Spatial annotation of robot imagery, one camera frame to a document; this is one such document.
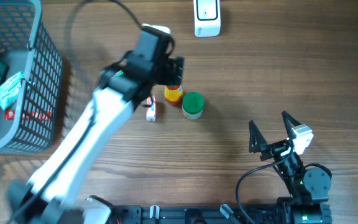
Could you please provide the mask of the jar with green lid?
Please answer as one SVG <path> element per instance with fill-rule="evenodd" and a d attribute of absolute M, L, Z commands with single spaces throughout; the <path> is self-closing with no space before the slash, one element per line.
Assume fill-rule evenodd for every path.
<path fill-rule="evenodd" d="M 198 92 L 189 92 L 183 97 L 182 113 L 188 119 L 198 119 L 204 110 L 204 98 Z"/>

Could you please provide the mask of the sauce bottle green cap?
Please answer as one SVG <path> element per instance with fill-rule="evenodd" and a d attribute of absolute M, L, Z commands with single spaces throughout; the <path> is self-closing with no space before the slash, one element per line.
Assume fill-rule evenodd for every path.
<path fill-rule="evenodd" d="M 183 98 L 182 86 L 181 85 L 165 86 L 164 97 L 169 104 L 173 106 L 179 105 Z"/>

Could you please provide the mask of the red coffee stick sachet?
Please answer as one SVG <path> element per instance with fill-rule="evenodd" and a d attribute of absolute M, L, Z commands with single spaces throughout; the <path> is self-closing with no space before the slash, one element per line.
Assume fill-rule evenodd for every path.
<path fill-rule="evenodd" d="M 16 116 L 15 110 L 5 110 L 4 111 L 4 119 L 5 120 L 14 120 Z M 45 113 L 42 111 L 27 111 L 24 113 L 21 113 L 22 119 L 24 120 L 41 120 L 41 121 L 51 121 L 53 117 L 52 111 L 48 110 Z"/>

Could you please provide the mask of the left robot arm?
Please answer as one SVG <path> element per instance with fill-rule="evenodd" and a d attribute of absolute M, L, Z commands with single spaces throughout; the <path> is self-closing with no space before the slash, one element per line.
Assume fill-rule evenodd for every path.
<path fill-rule="evenodd" d="M 6 196 L 14 223 L 113 223 L 114 207 L 78 192 L 116 131 L 139 106 L 153 105 L 155 85 L 179 85 L 184 59 L 171 58 L 175 41 L 165 26 L 142 24 L 134 50 L 101 71 L 98 87 L 74 127 L 27 182 L 13 181 Z"/>

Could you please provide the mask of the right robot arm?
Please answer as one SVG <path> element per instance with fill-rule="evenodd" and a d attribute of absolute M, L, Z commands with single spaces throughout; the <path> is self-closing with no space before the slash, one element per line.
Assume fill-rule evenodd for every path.
<path fill-rule="evenodd" d="M 249 152 L 260 160 L 273 160 L 273 168 L 284 182 L 288 197 L 279 197 L 273 205 L 253 208 L 256 223 L 331 223 L 329 200 L 332 172 L 317 163 L 305 165 L 300 156 L 314 137 L 313 130 L 282 112 L 287 138 L 268 143 L 254 121 L 249 122 Z"/>

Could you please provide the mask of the teal wet wipes pack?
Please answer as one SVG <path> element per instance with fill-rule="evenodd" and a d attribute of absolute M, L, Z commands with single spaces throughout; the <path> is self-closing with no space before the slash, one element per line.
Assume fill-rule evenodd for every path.
<path fill-rule="evenodd" d="M 17 72 L 0 86 L 0 107 L 2 110 L 8 109 L 17 101 L 23 77 L 24 72 Z"/>

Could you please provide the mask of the small red white candy pack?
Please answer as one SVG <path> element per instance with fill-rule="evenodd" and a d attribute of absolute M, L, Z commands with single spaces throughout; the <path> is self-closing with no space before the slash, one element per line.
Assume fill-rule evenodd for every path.
<path fill-rule="evenodd" d="M 146 106 L 146 120 L 154 122 L 157 117 L 157 103 L 154 95 L 147 98 Z"/>

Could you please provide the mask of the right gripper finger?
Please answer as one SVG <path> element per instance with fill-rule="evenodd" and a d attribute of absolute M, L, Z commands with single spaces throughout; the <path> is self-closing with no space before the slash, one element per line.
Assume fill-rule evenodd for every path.
<path fill-rule="evenodd" d="M 268 143 L 253 120 L 249 121 L 249 152 L 258 153 L 267 149 Z"/>
<path fill-rule="evenodd" d="M 292 117 L 287 111 L 282 111 L 282 118 L 288 137 L 293 137 L 291 129 L 292 127 L 299 126 L 300 122 L 297 121 L 294 117 Z"/>

